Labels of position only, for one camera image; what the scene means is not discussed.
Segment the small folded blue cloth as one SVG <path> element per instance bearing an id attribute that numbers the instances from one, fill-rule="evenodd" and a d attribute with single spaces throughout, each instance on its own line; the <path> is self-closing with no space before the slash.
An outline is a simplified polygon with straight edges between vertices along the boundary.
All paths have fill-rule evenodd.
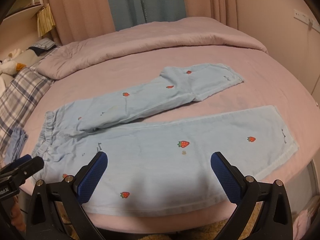
<path id="1" fill-rule="evenodd" d="M 23 150 L 25 142 L 28 139 L 28 135 L 24 129 L 20 127 L 15 127 L 12 134 L 9 146 L 7 148 L 6 155 L 4 157 L 4 163 L 9 164 L 13 161 L 16 161 Z"/>

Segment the pink curtain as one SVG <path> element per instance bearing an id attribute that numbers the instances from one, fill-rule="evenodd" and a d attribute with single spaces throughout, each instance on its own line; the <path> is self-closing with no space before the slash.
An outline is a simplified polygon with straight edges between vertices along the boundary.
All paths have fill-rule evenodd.
<path id="1" fill-rule="evenodd" d="M 56 23 L 54 37 L 62 44 L 115 32 L 108 0 L 44 0 Z M 238 28 L 236 0 L 184 0 L 186 17 L 211 17 Z"/>

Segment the white shelf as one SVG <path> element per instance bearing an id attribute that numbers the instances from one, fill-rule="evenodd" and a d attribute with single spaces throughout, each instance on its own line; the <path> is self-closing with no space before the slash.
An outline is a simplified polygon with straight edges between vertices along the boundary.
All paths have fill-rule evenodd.
<path id="1" fill-rule="evenodd" d="M 1 19 L 5 20 L 14 14 L 38 6 L 43 6 L 43 0 L 16 0 L 9 9 L 4 10 L 6 14 L 1 16 Z"/>

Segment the light blue strawberry pants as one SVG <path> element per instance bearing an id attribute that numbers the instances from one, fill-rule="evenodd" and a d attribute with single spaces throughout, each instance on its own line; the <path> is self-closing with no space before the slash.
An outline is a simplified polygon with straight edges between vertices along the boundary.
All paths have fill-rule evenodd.
<path id="1" fill-rule="evenodd" d="M 142 118 L 233 92 L 242 82 L 223 64 L 165 67 L 148 83 L 49 111 L 32 152 L 44 168 L 33 179 L 57 182 L 102 151 L 108 165 L 86 203 L 88 212 L 156 217 L 219 203 L 226 195 L 210 166 L 214 152 L 257 179 L 297 152 L 276 108 L 163 122 Z"/>

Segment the pink bed sheet mattress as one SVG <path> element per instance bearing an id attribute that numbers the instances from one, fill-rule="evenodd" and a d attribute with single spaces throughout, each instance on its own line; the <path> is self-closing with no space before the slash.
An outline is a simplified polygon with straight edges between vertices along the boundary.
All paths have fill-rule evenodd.
<path id="1" fill-rule="evenodd" d="M 221 152 L 257 180 L 288 182 L 319 151 L 319 108 L 263 44 L 206 17 L 153 22 L 61 46 L 38 74 L 54 84 L 25 125 L 38 180 L 108 167 L 84 205 L 96 226 L 130 233 L 195 228 L 234 205 L 213 174 Z"/>

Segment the stuffed plush toy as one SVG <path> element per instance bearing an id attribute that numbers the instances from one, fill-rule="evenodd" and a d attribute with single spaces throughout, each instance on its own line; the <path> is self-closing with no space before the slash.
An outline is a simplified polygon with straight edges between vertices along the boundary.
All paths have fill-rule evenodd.
<path id="1" fill-rule="evenodd" d="M 14 77 L 25 67 L 38 63 L 41 57 L 35 51 L 15 49 L 1 62 L 1 92 L 5 90 Z"/>

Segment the pink folded quilt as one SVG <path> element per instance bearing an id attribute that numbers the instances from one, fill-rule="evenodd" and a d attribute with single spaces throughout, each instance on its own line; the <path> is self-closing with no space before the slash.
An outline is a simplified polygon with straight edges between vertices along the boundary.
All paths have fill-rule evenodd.
<path id="1" fill-rule="evenodd" d="M 156 49 L 231 46 L 267 52 L 257 39 L 208 17 L 151 22 L 57 47 L 36 67 L 39 74 L 61 80 L 111 59 Z"/>

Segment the striped folded cloth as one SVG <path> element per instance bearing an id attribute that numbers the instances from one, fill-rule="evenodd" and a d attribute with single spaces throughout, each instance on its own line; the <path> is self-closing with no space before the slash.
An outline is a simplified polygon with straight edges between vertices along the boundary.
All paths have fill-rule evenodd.
<path id="1" fill-rule="evenodd" d="M 48 52 L 57 47 L 57 44 L 50 40 L 49 38 L 43 38 L 33 45 L 31 45 L 28 49 L 32 50 L 37 56 Z"/>

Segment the teal curtain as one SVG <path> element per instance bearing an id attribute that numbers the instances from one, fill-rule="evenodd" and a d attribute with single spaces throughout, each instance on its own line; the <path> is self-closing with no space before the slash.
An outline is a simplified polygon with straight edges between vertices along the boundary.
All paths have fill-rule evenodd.
<path id="1" fill-rule="evenodd" d="M 108 0 L 116 31 L 187 16 L 184 0 Z"/>

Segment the yellow fringed cloth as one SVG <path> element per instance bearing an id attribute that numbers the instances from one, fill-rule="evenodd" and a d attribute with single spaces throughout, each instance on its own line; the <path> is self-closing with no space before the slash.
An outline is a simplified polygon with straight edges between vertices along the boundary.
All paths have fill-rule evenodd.
<path id="1" fill-rule="evenodd" d="M 44 36 L 56 27 L 54 17 L 49 4 L 37 12 L 37 33 L 39 37 Z"/>

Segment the white wall power strip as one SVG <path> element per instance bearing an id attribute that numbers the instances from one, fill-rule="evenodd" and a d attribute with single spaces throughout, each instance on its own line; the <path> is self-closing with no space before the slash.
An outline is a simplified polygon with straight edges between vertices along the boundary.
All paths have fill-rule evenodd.
<path id="1" fill-rule="evenodd" d="M 306 15 L 303 12 L 300 12 L 296 9 L 293 10 L 293 17 L 297 20 L 299 20 L 300 22 L 305 23 L 306 25 L 309 26 L 309 28 L 314 29 L 315 31 L 317 31 L 318 33 L 320 33 L 320 25 L 319 23 L 314 20 L 313 18 L 310 18 L 308 15 Z"/>

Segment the plaid pillow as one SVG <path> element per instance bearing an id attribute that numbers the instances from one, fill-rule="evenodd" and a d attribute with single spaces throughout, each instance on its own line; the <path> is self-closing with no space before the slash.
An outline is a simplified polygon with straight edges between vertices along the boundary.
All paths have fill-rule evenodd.
<path id="1" fill-rule="evenodd" d="M 24 153 L 30 153 L 35 146 L 45 116 L 38 105 L 54 83 L 36 68 L 56 51 L 51 50 L 39 62 L 21 70 L 1 95 L 1 159 L 6 156 L 15 127 L 25 129 L 29 135 Z"/>

